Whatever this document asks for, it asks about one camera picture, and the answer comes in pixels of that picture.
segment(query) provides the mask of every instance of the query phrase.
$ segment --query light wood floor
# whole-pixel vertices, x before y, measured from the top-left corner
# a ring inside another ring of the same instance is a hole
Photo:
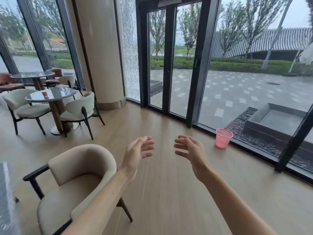
[[[50,158],[86,143],[107,148],[119,166],[127,143],[144,135],[155,139],[155,155],[142,161],[136,180],[123,195],[134,221],[129,223],[126,214],[116,208],[104,234],[231,234],[213,199],[193,175],[189,162],[174,154],[178,134],[192,135],[204,142],[211,165],[277,233],[313,233],[310,185],[286,174],[276,174],[270,165],[232,146],[217,149],[214,138],[180,122],[128,102],[123,109],[101,112],[106,126],[98,118],[91,118],[94,141],[85,125],[68,138],[51,135],[51,113],[41,120],[47,137],[35,120],[19,122],[16,136],[10,113],[0,98],[0,160],[9,162],[14,194],[21,200],[17,213],[23,234],[40,234],[36,219],[39,198],[30,183],[22,181],[23,176]],[[38,182],[44,193],[56,186],[49,171],[39,176]]]

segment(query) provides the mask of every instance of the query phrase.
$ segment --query hand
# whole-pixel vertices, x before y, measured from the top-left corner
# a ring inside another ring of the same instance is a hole
[[[127,146],[120,169],[125,171],[126,176],[131,181],[135,179],[140,160],[153,155],[152,152],[143,154],[141,152],[153,150],[154,143],[155,141],[151,140],[151,136],[144,136],[135,139]]]
[[[175,154],[187,158],[191,163],[195,176],[203,182],[205,172],[210,168],[203,144],[193,137],[185,135],[179,135],[175,142],[175,148],[188,151],[188,153],[175,151]]]

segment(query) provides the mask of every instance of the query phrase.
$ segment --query pillar base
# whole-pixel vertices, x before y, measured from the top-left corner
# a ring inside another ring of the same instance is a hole
[[[126,98],[118,102],[110,102],[110,103],[97,103],[98,110],[116,110],[122,108],[126,105]]]

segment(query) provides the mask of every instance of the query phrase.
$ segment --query table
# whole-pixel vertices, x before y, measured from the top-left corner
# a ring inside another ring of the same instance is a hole
[[[35,85],[36,90],[44,90],[45,87],[41,81],[41,77],[49,77],[53,76],[54,72],[51,71],[44,71],[44,72],[29,72],[29,73],[19,73],[12,75],[12,78],[18,78],[18,79],[26,79],[31,78],[33,80],[33,83]]]
[[[34,92],[27,96],[25,99],[30,102],[49,102],[52,115],[54,118],[55,126],[51,129],[53,135],[64,134],[70,131],[74,131],[78,128],[78,123],[63,123],[60,120],[60,115],[65,111],[63,103],[64,98],[75,95],[76,90],[68,87],[52,87],[46,90]]]
[[[0,162],[0,234],[21,235],[7,162]]]

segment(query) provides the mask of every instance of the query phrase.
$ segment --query drain cover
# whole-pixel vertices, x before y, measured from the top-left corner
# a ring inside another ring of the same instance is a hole
[[[266,84],[276,85],[276,86],[279,86],[279,85],[280,85],[280,83],[276,83],[276,82],[266,82]]]

